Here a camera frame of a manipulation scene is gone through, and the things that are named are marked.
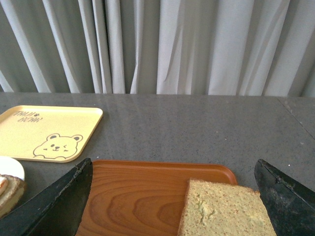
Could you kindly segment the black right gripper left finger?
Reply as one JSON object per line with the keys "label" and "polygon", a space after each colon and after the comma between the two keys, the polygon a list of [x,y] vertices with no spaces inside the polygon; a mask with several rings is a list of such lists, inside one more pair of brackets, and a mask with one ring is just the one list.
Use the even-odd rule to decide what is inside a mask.
{"label": "black right gripper left finger", "polygon": [[82,220],[93,179],[86,158],[60,179],[0,221],[2,236],[74,236]]}

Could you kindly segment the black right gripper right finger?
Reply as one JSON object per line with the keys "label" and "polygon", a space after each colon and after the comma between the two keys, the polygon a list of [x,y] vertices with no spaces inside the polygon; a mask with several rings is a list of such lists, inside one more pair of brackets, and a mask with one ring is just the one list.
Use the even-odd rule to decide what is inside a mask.
{"label": "black right gripper right finger", "polygon": [[315,234],[315,193],[263,159],[254,168],[260,197],[278,236]]}

